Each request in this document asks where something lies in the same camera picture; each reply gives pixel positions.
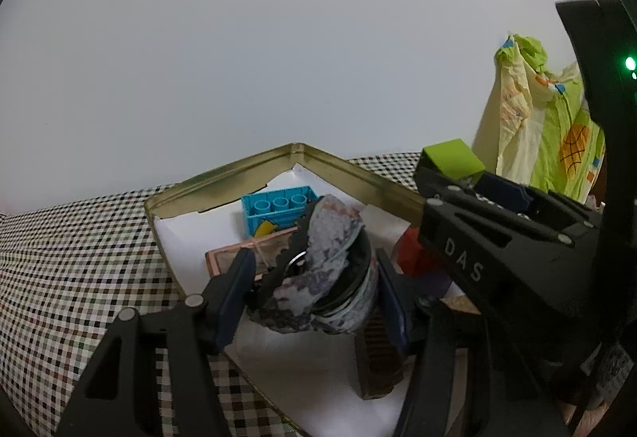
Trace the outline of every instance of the cloth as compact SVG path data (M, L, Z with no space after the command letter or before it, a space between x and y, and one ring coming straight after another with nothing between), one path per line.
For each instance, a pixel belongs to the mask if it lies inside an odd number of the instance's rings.
M354 159L415 191L419 153ZM0 386L39 437L53 434L74 382L124 306L168 309L176 285L153 240L144 201L164 187L0 216ZM233 436L302 435L225 356L210 368ZM173 425L168 357L157 356L162 429Z
M330 290L349 265L348 248L361 233L360 214L332 195L325 195L314 208L308 227L306 270L286 277L262 308L250 313L253 321L277 332L322 329L329 333L353 332L371 312L377 274L370 264L361 288L344 306L316 317L314 305Z
M547 70L541 43L512 35L496 53L501 95L496 173L581 203L600 172L604 133L590 118L576 63Z

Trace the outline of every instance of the screw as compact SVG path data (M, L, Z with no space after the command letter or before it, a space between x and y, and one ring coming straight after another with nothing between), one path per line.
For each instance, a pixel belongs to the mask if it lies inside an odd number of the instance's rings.
M189 308L198 308L202 304L203 297L198 293L188 295L186 297L186 306L188 306Z
M135 318L136 313L137 312L133 308L124 308L121 312L119 312L119 315L117 315L117 318L119 318L120 320L124 322L128 322L129 320L132 320L133 318Z
M557 238L560 243L573 244L573 240L570 237L568 237L565 233L559 233L557 235Z
M423 295L421 297L418 297L418 303L423 308L430 308L431 306L434 305L435 301L436 299L432 297L431 295Z

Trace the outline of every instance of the orange basketball print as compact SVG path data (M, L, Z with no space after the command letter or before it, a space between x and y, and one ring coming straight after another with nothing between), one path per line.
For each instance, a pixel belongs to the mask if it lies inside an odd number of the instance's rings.
M577 170L582 164L582 158L588 145L590 129L583 124L574 124L568 130L559 150L559 161L564 165L566 177L575 178Z

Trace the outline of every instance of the green block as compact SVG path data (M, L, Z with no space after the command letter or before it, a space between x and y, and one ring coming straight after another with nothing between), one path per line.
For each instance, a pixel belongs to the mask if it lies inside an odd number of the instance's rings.
M462 139L428 145L423 148L418 166L431 168L431 164L442 174L453 180L460 180L484 171L480 158Z

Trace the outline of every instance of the white wall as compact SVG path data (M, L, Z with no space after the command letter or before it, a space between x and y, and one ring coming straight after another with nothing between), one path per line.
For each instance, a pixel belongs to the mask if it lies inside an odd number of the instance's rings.
M508 31L573 59L556 0L4 0L0 204L185 179L291 141L471 143Z

